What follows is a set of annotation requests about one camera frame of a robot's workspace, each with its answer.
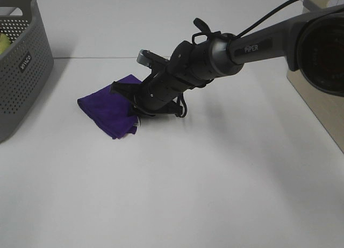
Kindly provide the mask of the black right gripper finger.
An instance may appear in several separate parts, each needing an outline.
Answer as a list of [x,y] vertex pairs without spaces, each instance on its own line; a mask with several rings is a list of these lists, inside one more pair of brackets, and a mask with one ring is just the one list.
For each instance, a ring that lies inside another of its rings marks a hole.
[[137,117],[140,117],[140,116],[142,116],[142,111],[139,110],[139,109],[136,108],[136,107],[130,107],[129,110],[128,110],[127,115],[128,115],[128,116],[137,116]]

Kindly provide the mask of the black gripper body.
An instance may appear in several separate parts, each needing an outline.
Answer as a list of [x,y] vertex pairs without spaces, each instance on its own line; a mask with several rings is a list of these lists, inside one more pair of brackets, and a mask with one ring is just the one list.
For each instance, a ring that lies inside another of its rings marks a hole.
[[150,116],[167,114],[183,118],[188,111],[183,95],[187,89],[186,81],[165,69],[153,69],[134,89],[134,106]]

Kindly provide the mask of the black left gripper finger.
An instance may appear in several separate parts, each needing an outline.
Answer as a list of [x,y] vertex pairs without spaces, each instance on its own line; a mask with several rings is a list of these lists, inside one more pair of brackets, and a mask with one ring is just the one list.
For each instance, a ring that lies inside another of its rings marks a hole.
[[114,81],[111,84],[110,93],[121,95],[134,95],[140,90],[141,84],[136,83],[120,83]]

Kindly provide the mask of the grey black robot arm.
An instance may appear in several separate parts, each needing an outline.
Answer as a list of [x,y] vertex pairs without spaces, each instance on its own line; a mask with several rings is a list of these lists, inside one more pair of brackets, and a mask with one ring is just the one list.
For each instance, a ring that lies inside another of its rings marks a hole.
[[343,96],[343,6],[304,13],[245,37],[211,32],[195,19],[201,43],[183,41],[164,59],[148,50],[137,61],[151,69],[141,83],[113,82],[110,92],[126,98],[140,114],[184,117],[183,93],[237,74],[244,64],[284,57],[316,89]]

